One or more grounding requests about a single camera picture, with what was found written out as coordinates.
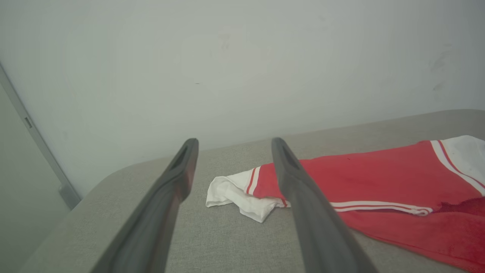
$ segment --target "gray couch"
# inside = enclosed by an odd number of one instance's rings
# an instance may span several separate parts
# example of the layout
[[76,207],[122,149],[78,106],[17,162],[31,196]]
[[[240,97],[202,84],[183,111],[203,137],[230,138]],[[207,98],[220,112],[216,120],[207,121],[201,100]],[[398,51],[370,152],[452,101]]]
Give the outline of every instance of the gray couch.
[[[485,139],[485,111],[449,110],[328,129],[284,139],[298,158],[394,148],[424,139]],[[171,158],[132,165],[106,177],[54,229],[21,272],[87,273]],[[209,183],[271,162],[270,140],[202,151],[192,193],[181,205],[166,272],[304,272],[291,209],[264,223],[234,204],[205,207]],[[354,232],[380,272],[461,270]]]

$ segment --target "striped trim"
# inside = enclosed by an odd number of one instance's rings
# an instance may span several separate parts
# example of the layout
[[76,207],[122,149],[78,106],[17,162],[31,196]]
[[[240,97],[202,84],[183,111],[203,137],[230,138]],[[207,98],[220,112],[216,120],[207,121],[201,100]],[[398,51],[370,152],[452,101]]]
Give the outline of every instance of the striped trim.
[[465,180],[468,184],[474,187],[482,196],[485,196],[485,188],[480,184],[478,181],[473,179],[472,177],[463,174],[460,172],[453,164],[453,162],[448,157],[446,153],[446,149],[441,143],[440,140],[431,140],[431,145],[433,146],[433,150],[435,150],[435,154],[438,157],[439,161],[451,172],[455,173],[456,175],[460,176],[463,180]]
[[251,180],[249,181],[249,185],[246,189],[247,194],[251,194],[251,195],[254,194],[254,190],[258,185],[259,169],[261,169],[261,166],[253,169],[253,173],[251,174]]
[[335,208],[337,212],[351,210],[395,209],[418,216],[426,216],[433,212],[433,209],[430,207],[382,201],[330,202],[330,204]]

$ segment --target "red garment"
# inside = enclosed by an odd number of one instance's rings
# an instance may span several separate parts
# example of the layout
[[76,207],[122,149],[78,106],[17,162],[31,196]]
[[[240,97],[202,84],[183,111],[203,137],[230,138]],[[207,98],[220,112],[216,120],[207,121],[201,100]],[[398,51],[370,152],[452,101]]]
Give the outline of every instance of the red garment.
[[[473,273],[485,273],[485,142],[471,136],[301,160],[345,223]],[[284,197],[273,163],[244,191]]]

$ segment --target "red fabric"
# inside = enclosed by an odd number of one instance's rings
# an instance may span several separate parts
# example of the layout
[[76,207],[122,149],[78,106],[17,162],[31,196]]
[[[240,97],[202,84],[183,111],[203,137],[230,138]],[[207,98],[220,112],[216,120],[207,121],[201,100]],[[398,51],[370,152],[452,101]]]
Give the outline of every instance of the red fabric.
[[[339,212],[351,228],[473,273],[485,273],[485,199],[437,158],[430,141],[300,161],[330,202],[381,201],[433,209]],[[261,166],[258,198],[284,199],[273,164]]]

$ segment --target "crumpled white fabric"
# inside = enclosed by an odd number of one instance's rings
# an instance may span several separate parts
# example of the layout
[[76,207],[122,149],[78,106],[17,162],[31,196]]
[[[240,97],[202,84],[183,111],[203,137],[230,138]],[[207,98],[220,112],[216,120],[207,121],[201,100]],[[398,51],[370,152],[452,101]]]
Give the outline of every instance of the crumpled white fabric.
[[207,190],[206,207],[234,203],[239,212],[262,223],[275,207],[285,207],[280,198],[256,198],[244,192],[249,184],[252,170],[230,176],[218,176],[210,183]]

